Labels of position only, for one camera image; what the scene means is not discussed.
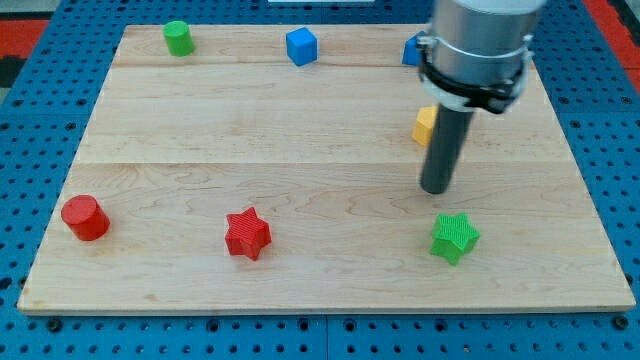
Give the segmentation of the blue block behind arm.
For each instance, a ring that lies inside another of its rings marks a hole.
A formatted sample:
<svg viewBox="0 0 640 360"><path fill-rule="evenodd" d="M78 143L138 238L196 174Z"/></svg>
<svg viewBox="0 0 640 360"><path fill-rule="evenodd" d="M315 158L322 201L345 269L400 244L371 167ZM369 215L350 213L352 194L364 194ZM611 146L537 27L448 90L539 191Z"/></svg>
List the blue block behind arm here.
<svg viewBox="0 0 640 360"><path fill-rule="evenodd" d="M420 36L425 34L424 31L415 33L412 37L407 39L404 44L404 50L401 63L408 66L417 66L420 60L420 50L417 45L417 40Z"/></svg>

